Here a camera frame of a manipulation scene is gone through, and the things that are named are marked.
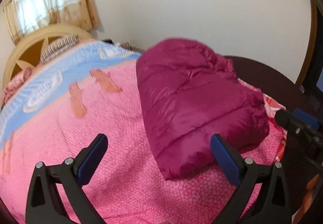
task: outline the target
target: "striped pillow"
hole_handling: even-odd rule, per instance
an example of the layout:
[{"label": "striped pillow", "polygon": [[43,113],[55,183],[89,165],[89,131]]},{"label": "striped pillow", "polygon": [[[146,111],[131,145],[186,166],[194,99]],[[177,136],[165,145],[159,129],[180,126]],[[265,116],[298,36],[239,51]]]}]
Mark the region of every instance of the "striped pillow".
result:
[{"label": "striped pillow", "polygon": [[53,41],[40,56],[39,64],[43,65],[79,43],[79,35],[67,35]]}]

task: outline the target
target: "red patterned fabric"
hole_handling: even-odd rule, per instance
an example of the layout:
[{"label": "red patterned fabric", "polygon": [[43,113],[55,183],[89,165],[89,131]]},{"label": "red patterned fabric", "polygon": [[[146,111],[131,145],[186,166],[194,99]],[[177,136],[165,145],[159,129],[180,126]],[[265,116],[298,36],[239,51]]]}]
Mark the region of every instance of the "red patterned fabric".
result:
[{"label": "red patterned fabric", "polygon": [[17,90],[27,81],[29,76],[31,76],[31,73],[32,71],[30,67],[27,67],[26,69],[15,75],[15,77],[3,90],[4,104],[6,104],[10,100],[10,98],[17,92]]}]

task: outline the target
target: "wooden door frame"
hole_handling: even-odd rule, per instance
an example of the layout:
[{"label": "wooden door frame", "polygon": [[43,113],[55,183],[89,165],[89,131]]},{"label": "wooden door frame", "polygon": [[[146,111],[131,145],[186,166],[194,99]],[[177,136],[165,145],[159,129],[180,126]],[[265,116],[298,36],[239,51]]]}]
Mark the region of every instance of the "wooden door frame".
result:
[{"label": "wooden door frame", "polygon": [[309,36],[308,47],[307,47],[304,63],[299,73],[299,76],[297,78],[297,81],[295,83],[298,87],[302,85],[305,79],[309,65],[312,60],[315,42],[316,42],[316,34],[318,29],[318,8],[314,0],[311,0],[311,11],[312,11],[311,33]]}]

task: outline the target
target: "folded comforter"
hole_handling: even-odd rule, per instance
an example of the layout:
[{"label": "folded comforter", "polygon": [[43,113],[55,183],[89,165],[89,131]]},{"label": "folded comforter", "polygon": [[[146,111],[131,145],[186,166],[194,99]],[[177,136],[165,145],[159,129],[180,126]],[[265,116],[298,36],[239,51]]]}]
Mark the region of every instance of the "folded comforter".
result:
[{"label": "folded comforter", "polygon": [[214,134],[242,153],[269,133],[262,93],[242,86],[231,60],[204,44],[165,40],[136,69],[146,134],[166,180],[212,163]]}]

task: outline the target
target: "pink bedspread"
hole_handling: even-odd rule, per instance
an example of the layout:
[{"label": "pink bedspread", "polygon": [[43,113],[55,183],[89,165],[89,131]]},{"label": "pink bedspread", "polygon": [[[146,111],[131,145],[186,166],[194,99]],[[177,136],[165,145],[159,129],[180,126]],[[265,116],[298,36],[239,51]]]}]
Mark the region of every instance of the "pink bedspread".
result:
[{"label": "pink bedspread", "polygon": [[[33,167],[38,161],[60,164],[75,157],[98,133],[109,139],[108,151],[89,185],[83,190],[98,213],[109,224],[211,223],[223,209],[234,187],[222,171],[213,165],[198,175],[176,181],[164,181],[153,158],[145,134],[137,89],[135,63],[109,71],[121,93],[105,93],[95,79],[81,84],[82,101],[87,110],[75,118],[69,99],[47,110],[16,132],[11,150],[3,153],[10,164],[0,164],[1,197],[19,223],[25,221],[25,202]],[[267,113],[273,117],[265,97]],[[261,145],[248,153],[257,163],[272,164],[280,149],[284,132],[269,119],[270,134]],[[249,202],[256,199],[259,186]],[[59,186],[71,219],[78,221]]]}]

